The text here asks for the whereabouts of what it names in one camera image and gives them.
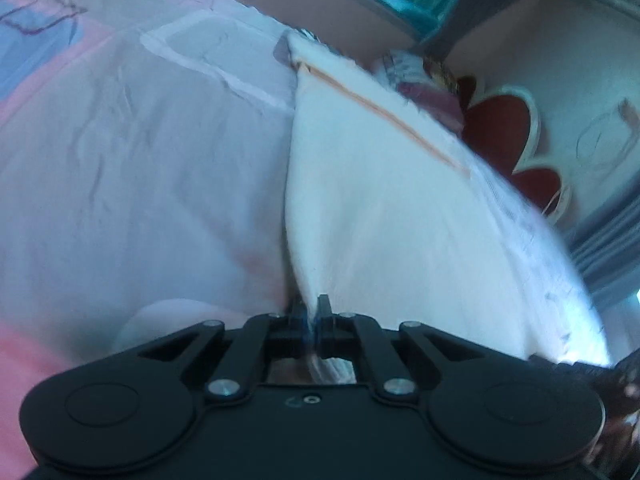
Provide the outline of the person's right hand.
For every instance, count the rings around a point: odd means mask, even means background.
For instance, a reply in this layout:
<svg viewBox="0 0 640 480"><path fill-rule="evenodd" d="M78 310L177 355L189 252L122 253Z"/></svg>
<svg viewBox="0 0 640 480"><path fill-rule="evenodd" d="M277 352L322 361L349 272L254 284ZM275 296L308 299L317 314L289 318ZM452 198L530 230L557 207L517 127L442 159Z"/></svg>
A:
<svg viewBox="0 0 640 480"><path fill-rule="evenodd" d="M618 362L598 385L605 407L597 467L607 474L639 445L639 352Z"/></svg>

